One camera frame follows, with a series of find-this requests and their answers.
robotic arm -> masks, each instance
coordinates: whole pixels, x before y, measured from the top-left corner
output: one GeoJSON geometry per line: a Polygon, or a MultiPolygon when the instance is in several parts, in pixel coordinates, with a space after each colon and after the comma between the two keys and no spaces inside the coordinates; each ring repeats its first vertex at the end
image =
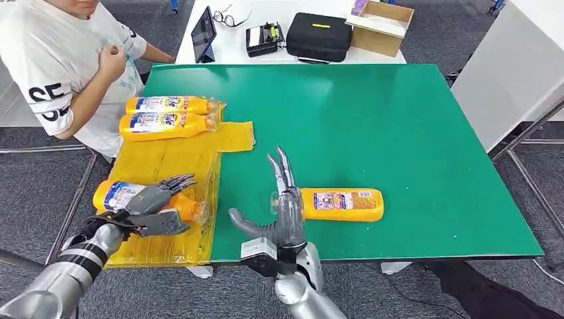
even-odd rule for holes
{"type": "MultiPolygon", "coordinates": [[[[257,226],[230,209],[233,224],[254,238],[241,246],[241,261],[264,277],[275,278],[275,293],[295,319],[347,319],[323,294],[321,261],[314,244],[306,242],[303,202],[286,154],[281,163],[270,155],[278,188],[277,220],[257,226]]],[[[171,177],[143,189],[125,209],[89,217],[56,259],[24,293],[0,308],[0,319],[72,318],[80,299],[131,233],[142,237],[176,235],[188,230],[176,209],[162,208],[194,175],[171,177]]]]}
{"type": "Polygon", "coordinates": [[[190,228],[180,221],[177,209],[161,209],[172,196],[195,184],[193,177],[165,179],[143,189],[125,209],[89,217],[80,233],[66,241],[56,261],[24,293],[0,308],[0,318],[72,318],[80,298],[131,233],[175,235],[190,228]]]}
{"type": "Polygon", "coordinates": [[[321,261],[314,244],[306,242],[303,200],[288,157],[278,147],[281,162],[268,155],[278,188],[277,218],[257,226],[230,209],[233,224],[254,240],[241,246],[241,261],[264,277],[274,277],[276,297],[295,319],[347,319],[323,294],[321,261]]]}

tablet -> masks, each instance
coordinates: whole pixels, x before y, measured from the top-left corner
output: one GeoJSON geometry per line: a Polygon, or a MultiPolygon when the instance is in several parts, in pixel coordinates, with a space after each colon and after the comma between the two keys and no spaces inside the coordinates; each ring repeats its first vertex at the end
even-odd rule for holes
{"type": "Polygon", "coordinates": [[[192,43],[194,44],[196,63],[213,61],[211,45],[217,32],[215,31],[211,13],[210,6],[207,6],[192,31],[192,43]]]}

black carrying case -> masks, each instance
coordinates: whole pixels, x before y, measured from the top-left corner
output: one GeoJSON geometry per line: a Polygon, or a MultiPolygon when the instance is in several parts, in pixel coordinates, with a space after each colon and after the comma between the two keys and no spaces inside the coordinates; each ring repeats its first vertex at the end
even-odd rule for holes
{"type": "Polygon", "coordinates": [[[353,28],[346,19],[297,13],[286,36],[286,51],[299,60],[341,62],[351,47],[353,28]]]}

eyeglasses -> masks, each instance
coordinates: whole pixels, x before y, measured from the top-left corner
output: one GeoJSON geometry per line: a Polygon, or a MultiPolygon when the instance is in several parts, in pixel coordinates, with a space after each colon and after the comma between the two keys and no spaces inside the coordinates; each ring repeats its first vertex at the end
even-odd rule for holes
{"type": "Polygon", "coordinates": [[[214,12],[213,13],[213,19],[216,20],[219,23],[223,23],[223,24],[227,25],[228,27],[235,28],[235,27],[242,25],[244,22],[246,22],[246,20],[249,20],[249,18],[251,17],[251,13],[253,12],[253,11],[249,12],[249,16],[245,20],[243,20],[239,23],[235,23],[235,19],[233,19],[232,15],[223,15],[225,12],[227,12],[227,10],[229,10],[230,7],[231,7],[231,5],[229,5],[229,7],[227,7],[227,9],[225,9],[223,11],[214,12]]]}

detergent bottle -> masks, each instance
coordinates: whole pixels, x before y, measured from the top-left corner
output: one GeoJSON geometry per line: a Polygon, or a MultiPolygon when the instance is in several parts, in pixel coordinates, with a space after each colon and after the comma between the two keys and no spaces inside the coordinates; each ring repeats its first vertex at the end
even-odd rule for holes
{"type": "Polygon", "coordinates": [[[225,102],[199,96],[151,96],[133,97],[127,101],[127,114],[153,112],[188,112],[208,115],[225,107],[225,102]]]}
{"type": "MultiPolygon", "coordinates": [[[[103,181],[99,186],[92,203],[98,211],[117,211],[125,208],[127,203],[146,186],[126,181],[103,181]]],[[[194,201],[183,193],[176,194],[165,208],[175,207],[180,212],[183,222],[194,221],[204,224],[208,218],[206,204],[194,201]]]]}
{"type": "Polygon", "coordinates": [[[197,115],[188,112],[126,114],[120,120],[124,140],[140,142],[165,138],[189,138],[217,128],[216,113],[197,115]]]}
{"type": "MultiPolygon", "coordinates": [[[[300,188],[304,219],[377,221],[384,215],[382,193],[372,188],[300,188]]],[[[272,205],[277,207],[278,194],[272,205]]]]}

